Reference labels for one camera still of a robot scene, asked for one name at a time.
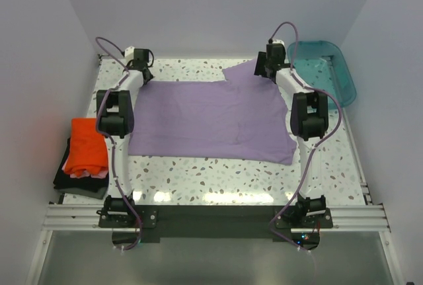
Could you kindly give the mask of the lavender t shirt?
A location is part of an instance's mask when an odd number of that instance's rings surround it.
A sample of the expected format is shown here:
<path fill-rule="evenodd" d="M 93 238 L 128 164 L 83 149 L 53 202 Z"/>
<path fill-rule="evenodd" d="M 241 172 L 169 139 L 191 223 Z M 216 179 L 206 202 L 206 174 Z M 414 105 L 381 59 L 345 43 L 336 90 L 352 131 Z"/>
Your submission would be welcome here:
<path fill-rule="evenodd" d="M 297 147 L 287 105 L 254 60 L 223 70 L 221 81 L 150 81 L 134 108 L 132 156 L 247 159 L 291 165 Z"/>

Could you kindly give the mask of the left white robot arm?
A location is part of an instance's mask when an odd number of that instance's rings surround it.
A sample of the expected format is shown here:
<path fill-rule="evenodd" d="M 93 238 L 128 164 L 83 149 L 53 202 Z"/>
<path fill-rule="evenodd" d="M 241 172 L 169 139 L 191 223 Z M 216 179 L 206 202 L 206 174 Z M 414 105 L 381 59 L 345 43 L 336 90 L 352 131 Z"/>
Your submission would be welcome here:
<path fill-rule="evenodd" d="M 124 59 L 122 76 L 96 94 L 96 131 L 104 136 L 108 155 L 107 197 L 115 199 L 132 195 L 128 147 L 135 123 L 133 99 L 152 80 L 150 67 L 155 60 L 151 50 L 133 46 L 125 49 Z"/>

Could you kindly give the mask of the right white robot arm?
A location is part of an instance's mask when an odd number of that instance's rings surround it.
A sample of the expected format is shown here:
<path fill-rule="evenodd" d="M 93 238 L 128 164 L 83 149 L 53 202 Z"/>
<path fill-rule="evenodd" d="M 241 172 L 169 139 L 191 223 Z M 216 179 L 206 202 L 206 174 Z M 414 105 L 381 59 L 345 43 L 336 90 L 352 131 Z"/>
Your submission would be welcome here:
<path fill-rule="evenodd" d="M 294 218 L 301 227 L 310 227 L 318 219 L 317 212 L 326 207 L 321 154 L 317 146 L 328 130 L 328 97 L 298 76 L 294 66 L 286 60 L 281 40 L 269 41 L 266 50 L 258 53 L 254 74 L 270 79 L 291 97 L 289 126 L 297 138 L 301 162 L 297 202 L 302 207 L 295 210 Z"/>

